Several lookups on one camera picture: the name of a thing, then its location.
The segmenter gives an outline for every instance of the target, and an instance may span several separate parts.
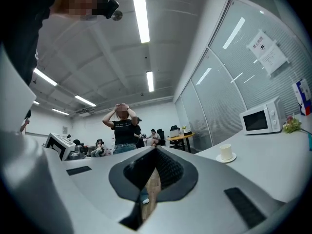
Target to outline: wooden desk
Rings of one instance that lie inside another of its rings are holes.
[[[189,151],[189,153],[191,152],[191,147],[190,147],[190,142],[189,142],[189,137],[192,137],[195,133],[192,133],[190,135],[179,135],[177,137],[172,137],[172,138],[167,138],[167,140],[170,140],[170,141],[174,141],[174,140],[180,140],[180,139],[186,139],[186,144],[187,144],[187,149]]]

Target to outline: hand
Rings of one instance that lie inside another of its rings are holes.
[[[116,106],[114,107],[114,111],[117,111],[117,108],[120,106],[120,104],[116,104]]]
[[[126,103],[122,103],[122,105],[124,105],[127,109],[129,108],[128,104]]]

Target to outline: jeans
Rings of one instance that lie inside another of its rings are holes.
[[[121,154],[128,151],[132,151],[136,149],[136,145],[134,144],[119,144],[115,145],[114,155],[115,154]],[[148,192],[147,189],[144,187],[143,190],[140,193],[140,200],[143,202],[144,200],[148,199]]]
[[[101,152],[101,150],[99,150],[99,149],[93,150],[91,152],[91,157],[99,157],[100,152]]]
[[[132,151],[132,150],[134,150],[136,148],[137,147],[134,144],[119,144],[119,145],[115,145],[114,154],[121,154],[121,153],[124,153],[124,152]]]

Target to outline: desk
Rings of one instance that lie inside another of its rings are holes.
[[[191,152],[191,147],[190,147],[190,142],[189,142],[189,137],[192,137],[195,133],[192,133],[190,135],[179,135],[177,137],[172,137],[172,138],[167,138],[167,140],[174,141],[174,140],[180,140],[180,139],[186,139],[186,144],[187,144],[187,149],[189,153]]]
[[[296,115],[301,127],[312,132],[312,115]],[[235,161],[225,164],[265,190],[271,197],[289,202],[299,196],[312,172],[312,152],[308,134],[244,135],[243,131],[196,155],[215,159],[220,145],[229,143],[237,154]]]

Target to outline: paper cup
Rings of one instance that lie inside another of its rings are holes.
[[[220,146],[221,150],[221,159],[222,160],[229,160],[233,157],[231,144],[225,144]]]

